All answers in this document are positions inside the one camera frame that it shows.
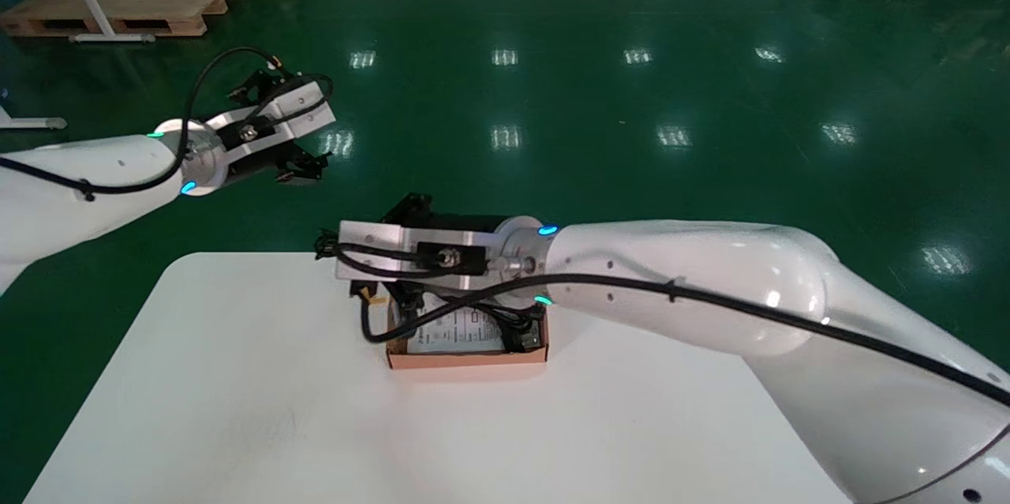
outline screw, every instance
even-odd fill
[[[463,261],[460,250],[454,247],[446,247],[439,251],[438,256],[440,258],[438,264],[442,268],[456,268]]]
[[[241,129],[238,130],[238,138],[246,143],[256,139],[259,135],[260,134],[256,131],[256,127],[252,127],[251,124],[242,126]]]

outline white robotic arm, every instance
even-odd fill
[[[558,229],[528,217],[492,229],[439,229],[453,222],[459,224],[416,217],[404,225],[344,221],[339,242],[403,251],[435,243],[444,246],[446,259],[453,249],[484,248],[483,275],[415,280],[443,295],[571,274],[674,280],[778,309],[814,328],[880,339],[985,381],[996,392],[1010,385],[1006,372],[848,271],[826,244],[802,230],[673,220]],[[368,268],[341,261],[339,279],[394,279],[377,277],[377,270],[416,273],[407,261],[350,250],[345,257],[358,268],[368,262]],[[499,301],[516,307],[536,296],[742,357],[855,503],[1010,501],[1010,407],[992,397],[892,356],[683,297],[672,301],[655,292],[562,281],[512,289]]]
[[[254,78],[258,88],[266,84],[262,75]],[[329,93],[316,81],[303,82],[241,110],[190,119],[181,162],[182,120],[168,120],[147,135],[0,156],[0,293],[35,260],[107,233],[180,194],[209,194],[275,165],[279,181],[318,178],[325,156],[308,156],[293,140],[334,118],[325,103]],[[86,178],[96,188],[165,178],[143,190],[106,194],[17,170],[25,166]],[[426,209],[430,199],[414,197],[381,223],[341,223],[337,247],[358,245],[359,251],[338,255],[338,278],[423,282],[448,295],[510,286],[497,298],[502,305],[526,307],[541,296],[737,355],[852,501],[1010,501],[1010,375],[849,272],[811,234],[673,220],[559,229],[530,217],[438,216]],[[432,277],[429,268],[416,277],[411,261],[360,251],[365,247],[406,255],[436,249],[443,266],[435,270],[442,272]],[[651,290],[579,283],[578,274],[647,282]],[[672,281],[678,289],[759,305],[794,324],[697,295],[678,297],[664,291],[675,289]],[[835,329],[834,337],[824,329]],[[842,330],[891,344],[894,352],[840,340]],[[951,380],[951,373],[962,378]]]
[[[270,78],[264,73],[254,78],[264,97]],[[242,88],[232,94],[247,99]],[[286,118],[317,103],[311,111]],[[257,120],[245,118],[259,105],[191,119],[186,158],[178,171],[142,191],[93,194],[0,167],[0,294],[32,262],[108,233],[181,194],[206,195],[274,166],[279,182],[320,177],[325,156],[313,158],[294,144],[334,120],[316,81],[268,97],[264,104]],[[128,186],[170,171],[181,129],[181,119],[167,120],[147,135],[46,145],[0,158],[94,186]]]

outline wooden pallet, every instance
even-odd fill
[[[117,33],[200,36],[204,15],[228,10],[224,0],[98,0]],[[84,0],[25,0],[0,14],[0,28],[10,36],[72,36],[100,33]]]

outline green epoxy floor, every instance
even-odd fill
[[[0,37],[0,86],[58,133],[179,117],[217,52],[336,82],[314,188],[264,174],[25,271],[0,298],[0,501],[27,492],[159,275],[194,251],[309,250],[408,191],[567,224],[790,224],[1010,368],[1008,0],[237,0],[200,39]],[[494,65],[494,52],[516,65]],[[354,69],[354,53],[375,52]],[[499,54],[511,60],[512,54]],[[200,111],[255,68],[205,88]],[[146,250],[140,255],[139,250]]]

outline open cardboard box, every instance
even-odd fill
[[[387,323],[393,328],[394,307],[390,305]],[[458,368],[462,366],[498,366],[506,364],[544,364],[547,362],[549,339],[547,317],[540,323],[541,345],[528,352],[425,352],[407,354],[407,339],[397,338],[386,343],[386,361],[393,370],[418,368]]]

